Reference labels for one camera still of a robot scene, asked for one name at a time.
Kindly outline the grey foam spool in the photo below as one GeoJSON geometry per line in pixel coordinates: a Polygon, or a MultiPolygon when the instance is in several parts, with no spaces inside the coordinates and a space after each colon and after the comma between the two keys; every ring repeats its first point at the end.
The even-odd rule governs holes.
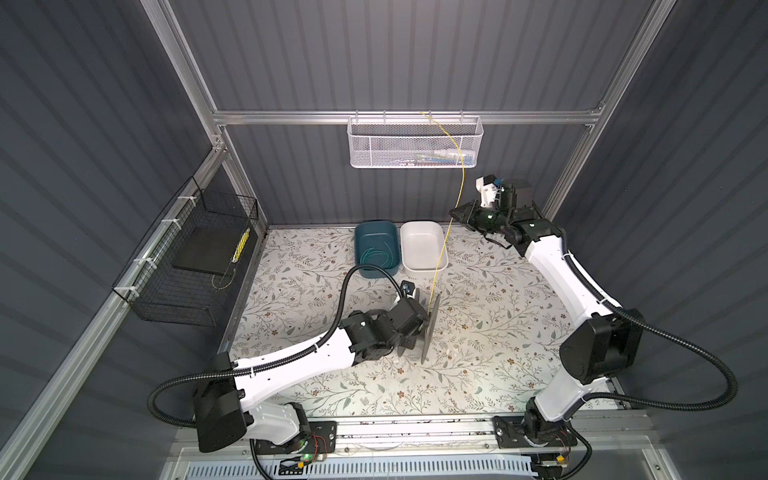
{"type": "Polygon", "coordinates": [[[441,295],[438,294],[433,299],[433,304],[428,312],[427,320],[422,324],[421,329],[417,332],[415,337],[409,339],[409,344],[401,345],[396,348],[398,357],[402,357],[407,350],[413,350],[416,346],[421,347],[420,363],[424,364],[427,360],[430,346],[434,337],[435,327],[439,316],[441,295]]]}

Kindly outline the white plastic tray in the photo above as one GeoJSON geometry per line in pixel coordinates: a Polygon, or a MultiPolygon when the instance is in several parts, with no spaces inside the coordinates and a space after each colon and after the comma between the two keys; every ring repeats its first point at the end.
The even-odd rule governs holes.
{"type": "Polygon", "coordinates": [[[415,277],[432,277],[448,266],[443,250],[445,234],[433,221],[410,221],[400,227],[401,261],[405,272],[415,277]]]}

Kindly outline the teal plastic tray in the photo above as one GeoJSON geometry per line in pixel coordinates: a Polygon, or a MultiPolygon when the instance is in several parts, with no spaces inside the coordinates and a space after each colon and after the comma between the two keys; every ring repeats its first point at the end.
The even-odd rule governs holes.
{"type": "Polygon", "coordinates": [[[397,226],[387,220],[366,221],[354,229],[356,265],[374,265],[395,276],[401,263],[397,226]]]}

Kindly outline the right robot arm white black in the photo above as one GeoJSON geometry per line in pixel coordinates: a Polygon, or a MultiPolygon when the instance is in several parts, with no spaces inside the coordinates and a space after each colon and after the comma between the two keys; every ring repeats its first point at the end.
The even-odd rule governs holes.
{"type": "Polygon", "coordinates": [[[527,402],[523,419],[515,428],[528,443],[535,447],[548,445],[558,433],[567,431],[575,412],[597,399],[698,412],[723,407],[736,397],[737,378],[722,360],[648,324],[638,310],[623,308],[594,281],[569,250],[565,229],[541,214],[527,181],[486,175],[477,179],[476,189],[479,199],[452,209],[452,220],[492,244],[515,249],[535,266],[574,325],[559,347],[559,370],[527,402]],[[709,362],[723,375],[724,392],[702,402],[674,403],[604,391],[609,378],[633,365],[643,333],[665,339],[709,362]]]}

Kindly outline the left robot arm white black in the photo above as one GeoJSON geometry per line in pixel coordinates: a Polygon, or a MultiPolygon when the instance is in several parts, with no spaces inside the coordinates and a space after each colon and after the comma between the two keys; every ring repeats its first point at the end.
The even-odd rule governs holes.
{"type": "Polygon", "coordinates": [[[302,448],[311,435],[305,409],[297,402],[274,403],[274,395],[314,377],[402,354],[431,340],[433,312],[420,303],[412,282],[397,282],[391,274],[384,276],[396,293],[389,309],[347,312],[349,283],[360,269],[354,266],[345,274],[325,333],[266,355],[233,360],[227,353],[218,354],[204,372],[156,387],[147,398],[149,413],[163,423],[195,430],[202,453],[241,440],[266,441],[290,451],[302,448]],[[190,419],[166,413],[158,405],[162,393],[184,384],[194,387],[190,419]]]}

